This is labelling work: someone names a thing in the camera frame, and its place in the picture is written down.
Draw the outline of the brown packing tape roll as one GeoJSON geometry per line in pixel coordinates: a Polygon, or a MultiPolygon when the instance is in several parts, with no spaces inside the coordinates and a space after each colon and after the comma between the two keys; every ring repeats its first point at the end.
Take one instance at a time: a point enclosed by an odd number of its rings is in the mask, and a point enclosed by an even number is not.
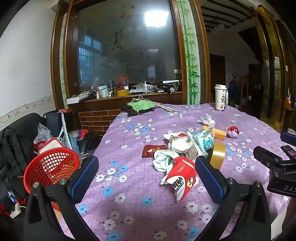
{"type": "Polygon", "coordinates": [[[226,146],[224,143],[214,142],[212,154],[210,157],[210,164],[215,169],[221,169],[226,153],[226,146]]]}

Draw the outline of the orange medicine box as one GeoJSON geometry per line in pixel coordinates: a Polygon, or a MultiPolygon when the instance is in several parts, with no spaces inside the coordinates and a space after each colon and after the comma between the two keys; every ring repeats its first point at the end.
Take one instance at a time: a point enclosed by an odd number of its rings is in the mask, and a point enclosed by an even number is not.
{"type": "Polygon", "coordinates": [[[214,138],[219,139],[219,140],[225,140],[227,136],[227,132],[223,130],[219,130],[216,128],[212,128],[212,132],[214,134],[214,138]]]}

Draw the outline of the light blue cartoon pouch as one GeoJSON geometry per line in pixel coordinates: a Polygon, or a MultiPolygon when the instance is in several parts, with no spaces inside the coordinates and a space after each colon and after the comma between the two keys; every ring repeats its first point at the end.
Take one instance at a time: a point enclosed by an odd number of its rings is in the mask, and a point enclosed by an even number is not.
{"type": "Polygon", "coordinates": [[[193,135],[193,139],[199,146],[200,150],[202,152],[210,152],[213,147],[213,136],[212,136],[212,128],[208,128],[206,130],[203,130],[199,133],[196,133],[193,135]]]}

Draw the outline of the clear plastic bag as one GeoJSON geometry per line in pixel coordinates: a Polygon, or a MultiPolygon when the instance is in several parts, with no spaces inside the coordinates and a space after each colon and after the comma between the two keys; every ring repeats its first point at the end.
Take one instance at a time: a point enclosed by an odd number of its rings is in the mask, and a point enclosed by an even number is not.
{"type": "Polygon", "coordinates": [[[43,124],[39,123],[37,129],[38,134],[34,139],[34,144],[37,144],[39,142],[47,142],[53,137],[51,135],[51,131],[43,124]]]}
{"type": "Polygon", "coordinates": [[[199,118],[199,121],[200,121],[203,125],[208,126],[208,127],[210,127],[210,128],[214,128],[215,125],[216,125],[215,120],[213,120],[213,119],[212,119],[212,116],[209,115],[209,114],[206,114],[205,116],[201,116],[201,117],[199,118]]]}

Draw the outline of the red white packaging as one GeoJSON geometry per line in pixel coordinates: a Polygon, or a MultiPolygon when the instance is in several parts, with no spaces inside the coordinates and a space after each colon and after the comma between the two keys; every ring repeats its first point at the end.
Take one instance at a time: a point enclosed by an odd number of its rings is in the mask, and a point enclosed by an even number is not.
{"type": "Polygon", "coordinates": [[[198,183],[195,163],[185,157],[175,158],[171,171],[161,180],[161,185],[172,185],[177,203],[182,201],[198,183]]]}

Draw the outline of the crumpled pink red wrapper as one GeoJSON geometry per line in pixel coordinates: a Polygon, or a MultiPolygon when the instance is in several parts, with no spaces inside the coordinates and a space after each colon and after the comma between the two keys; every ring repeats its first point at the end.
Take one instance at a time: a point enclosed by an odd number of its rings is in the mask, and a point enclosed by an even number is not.
{"type": "Polygon", "coordinates": [[[227,137],[229,138],[238,138],[239,137],[239,129],[236,126],[230,126],[226,129],[227,137]]]}

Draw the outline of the red plastic mesh basket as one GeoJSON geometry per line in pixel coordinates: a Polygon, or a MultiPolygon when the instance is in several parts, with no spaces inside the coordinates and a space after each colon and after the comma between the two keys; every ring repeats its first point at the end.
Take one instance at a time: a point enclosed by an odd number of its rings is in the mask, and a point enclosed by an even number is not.
{"type": "Polygon", "coordinates": [[[79,169],[79,157],[71,149],[55,148],[36,156],[27,166],[23,175],[23,185],[30,193],[38,182],[45,187],[59,184],[61,179],[69,179],[79,169]]]}

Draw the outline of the white cartoon travel cup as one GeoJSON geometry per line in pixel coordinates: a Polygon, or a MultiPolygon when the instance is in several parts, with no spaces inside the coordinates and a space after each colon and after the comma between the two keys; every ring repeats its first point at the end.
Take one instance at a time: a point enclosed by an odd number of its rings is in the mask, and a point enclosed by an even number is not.
{"type": "Polygon", "coordinates": [[[225,107],[228,105],[228,89],[225,85],[216,84],[215,85],[215,109],[219,111],[224,111],[225,107]]]}

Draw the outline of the red rimmed white box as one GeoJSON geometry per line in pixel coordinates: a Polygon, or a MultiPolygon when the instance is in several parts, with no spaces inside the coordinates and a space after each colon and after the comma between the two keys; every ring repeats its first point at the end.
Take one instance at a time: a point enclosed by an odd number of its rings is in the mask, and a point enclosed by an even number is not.
{"type": "Polygon", "coordinates": [[[42,154],[48,150],[51,149],[56,149],[56,148],[62,148],[63,145],[62,143],[57,140],[56,138],[51,138],[47,142],[45,142],[39,149],[38,149],[38,154],[42,154]]]}

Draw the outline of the torn white cardboard box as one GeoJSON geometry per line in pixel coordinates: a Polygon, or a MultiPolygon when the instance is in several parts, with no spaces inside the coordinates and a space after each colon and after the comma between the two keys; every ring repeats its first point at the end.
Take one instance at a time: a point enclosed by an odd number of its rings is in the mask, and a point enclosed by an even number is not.
{"type": "Polygon", "coordinates": [[[199,156],[208,157],[206,151],[201,150],[193,135],[189,132],[165,133],[163,137],[169,141],[168,149],[183,154],[187,159],[195,162],[199,156]]]}

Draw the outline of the black backpack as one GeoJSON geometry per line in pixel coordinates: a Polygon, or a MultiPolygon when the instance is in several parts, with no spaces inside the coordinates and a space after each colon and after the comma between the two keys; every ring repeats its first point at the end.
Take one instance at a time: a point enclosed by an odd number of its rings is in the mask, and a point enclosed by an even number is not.
{"type": "Polygon", "coordinates": [[[33,144],[11,128],[1,132],[1,199],[11,191],[18,201],[27,198],[22,176],[34,158],[33,144]]]}

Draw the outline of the clear plastic bag by sofa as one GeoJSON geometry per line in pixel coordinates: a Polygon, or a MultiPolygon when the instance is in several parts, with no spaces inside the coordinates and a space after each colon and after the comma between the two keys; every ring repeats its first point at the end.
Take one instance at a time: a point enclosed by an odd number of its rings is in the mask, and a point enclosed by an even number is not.
{"type": "Polygon", "coordinates": [[[53,137],[51,135],[51,131],[43,124],[39,123],[37,129],[38,134],[34,139],[34,144],[37,144],[39,142],[47,142],[53,137]]]}

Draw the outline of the purple floral tablecloth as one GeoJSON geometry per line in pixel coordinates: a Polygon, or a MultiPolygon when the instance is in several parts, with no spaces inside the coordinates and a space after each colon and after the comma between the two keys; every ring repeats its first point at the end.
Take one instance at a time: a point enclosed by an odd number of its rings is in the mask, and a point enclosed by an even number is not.
{"type": "Polygon", "coordinates": [[[221,172],[237,182],[267,186],[269,170],[254,157],[262,146],[284,157],[280,134],[268,124],[233,107],[217,111],[211,104],[156,108],[129,117],[117,113],[94,155],[99,168],[78,213],[100,240],[194,240],[218,209],[208,189],[183,154],[180,168],[167,174],[174,153],[142,155],[147,145],[168,145],[201,132],[210,116],[215,127],[236,127],[238,138],[226,138],[221,172]]]}

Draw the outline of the dark blue tote bag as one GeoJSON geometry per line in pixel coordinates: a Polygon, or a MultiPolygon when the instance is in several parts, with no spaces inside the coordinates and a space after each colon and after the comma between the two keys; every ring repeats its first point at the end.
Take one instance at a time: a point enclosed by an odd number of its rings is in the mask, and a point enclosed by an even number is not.
{"type": "Polygon", "coordinates": [[[70,132],[75,130],[73,115],[69,109],[53,110],[43,115],[46,119],[46,127],[50,130],[53,137],[58,137],[60,134],[63,126],[62,114],[64,115],[67,131],[70,132]]]}

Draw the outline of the metal folding hanger rack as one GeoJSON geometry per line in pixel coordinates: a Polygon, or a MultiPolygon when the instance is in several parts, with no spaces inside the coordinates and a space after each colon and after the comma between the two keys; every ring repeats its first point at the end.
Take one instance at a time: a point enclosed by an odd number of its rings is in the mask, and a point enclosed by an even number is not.
{"type": "Polygon", "coordinates": [[[169,112],[178,112],[178,110],[176,110],[176,109],[165,106],[162,103],[151,101],[149,99],[143,98],[142,96],[139,96],[138,98],[132,98],[132,102],[139,102],[139,101],[145,101],[145,102],[153,103],[155,106],[160,107],[160,108],[162,108],[162,109],[164,109],[166,111],[169,111],[169,112]]]}

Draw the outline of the dark red snack packet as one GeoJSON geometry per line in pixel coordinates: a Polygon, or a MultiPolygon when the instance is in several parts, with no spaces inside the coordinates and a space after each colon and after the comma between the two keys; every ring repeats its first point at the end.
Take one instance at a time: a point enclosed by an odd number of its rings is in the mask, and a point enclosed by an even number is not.
{"type": "Polygon", "coordinates": [[[166,145],[145,145],[142,151],[143,158],[152,158],[154,153],[159,150],[166,150],[166,145]]]}

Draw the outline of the wooden sideboard counter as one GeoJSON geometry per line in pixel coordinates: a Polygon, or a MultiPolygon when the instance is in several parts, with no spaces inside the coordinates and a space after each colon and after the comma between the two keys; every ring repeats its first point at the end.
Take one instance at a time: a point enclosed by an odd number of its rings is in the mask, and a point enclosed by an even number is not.
{"type": "MultiPolygon", "coordinates": [[[[91,129],[100,137],[103,137],[109,126],[121,111],[121,107],[131,102],[138,94],[122,97],[106,97],[86,100],[69,105],[77,128],[91,129]]],[[[186,104],[187,100],[182,92],[147,93],[144,98],[165,104],[186,104]]]]}

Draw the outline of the white flat box on counter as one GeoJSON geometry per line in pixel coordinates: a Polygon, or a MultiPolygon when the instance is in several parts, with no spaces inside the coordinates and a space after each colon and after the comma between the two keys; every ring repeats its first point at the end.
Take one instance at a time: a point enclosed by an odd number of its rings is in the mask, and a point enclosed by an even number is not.
{"type": "Polygon", "coordinates": [[[81,94],[67,99],[67,104],[76,104],[89,99],[89,94],[81,94]]]}

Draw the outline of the black cloth under green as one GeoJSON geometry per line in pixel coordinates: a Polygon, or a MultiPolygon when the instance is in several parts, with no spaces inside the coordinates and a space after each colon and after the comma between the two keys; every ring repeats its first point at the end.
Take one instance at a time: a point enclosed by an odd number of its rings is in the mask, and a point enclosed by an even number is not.
{"type": "Polygon", "coordinates": [[[151,112],[151,111],[154,111],[154,110],[155,110],[155,108],[149,108],[149,109],[146,109],[146,110],[136,111],[135,109],[133,109],[133,107],[131,107],[129,105],[124,105],[124,106],[121,107],[121,111],[124,112],[124,113],[127,113],[128,117],[136,116],[136,115],[140,115],[140,114],[145,114],[145,113],[148,113],[148,112],[151,112]]]}

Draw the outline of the bamboo painted pillar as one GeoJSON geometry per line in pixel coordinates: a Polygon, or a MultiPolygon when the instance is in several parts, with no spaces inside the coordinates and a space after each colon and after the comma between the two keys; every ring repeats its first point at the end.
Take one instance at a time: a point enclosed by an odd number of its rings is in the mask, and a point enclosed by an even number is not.
{"type": "Polygon", "coordinates": [[[177,1],[182,24],[187,70],[187,104],[200,102],[200,58],[196,27],[189,1],[177,1]]]}

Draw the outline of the white bucket on counter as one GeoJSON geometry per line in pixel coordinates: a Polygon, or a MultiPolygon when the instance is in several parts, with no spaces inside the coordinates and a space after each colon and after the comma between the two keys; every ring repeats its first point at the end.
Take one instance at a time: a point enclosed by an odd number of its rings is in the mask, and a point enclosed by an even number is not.
{"type": "Polygon", "coordinates": [[[106,98],[109,96],[109,90],[107,85],[101,85],[98,87],[100,98],[106,98]]]}

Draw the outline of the yellow tape roll on counter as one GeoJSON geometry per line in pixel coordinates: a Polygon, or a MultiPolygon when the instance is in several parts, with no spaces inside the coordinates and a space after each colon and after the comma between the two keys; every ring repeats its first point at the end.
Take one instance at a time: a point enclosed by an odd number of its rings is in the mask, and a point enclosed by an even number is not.
{"type": "Polygon", "coordinates": [[[117,91],[117,96],[118,97],[125,97],[125,96],[128,96],[130,93],[129,93],[129,90],[128,89],[123,89],[123,90],[118,90],[117,91]]]}

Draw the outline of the glass partition window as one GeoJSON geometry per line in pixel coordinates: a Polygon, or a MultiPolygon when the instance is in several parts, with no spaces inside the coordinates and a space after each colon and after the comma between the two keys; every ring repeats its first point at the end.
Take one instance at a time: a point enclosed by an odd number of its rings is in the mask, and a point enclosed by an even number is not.
{"type": "Polygon", "coordinates": [[[70,1],[64,73],[69,96],[102,85],[180,80],[174,1],[70,1]]]}

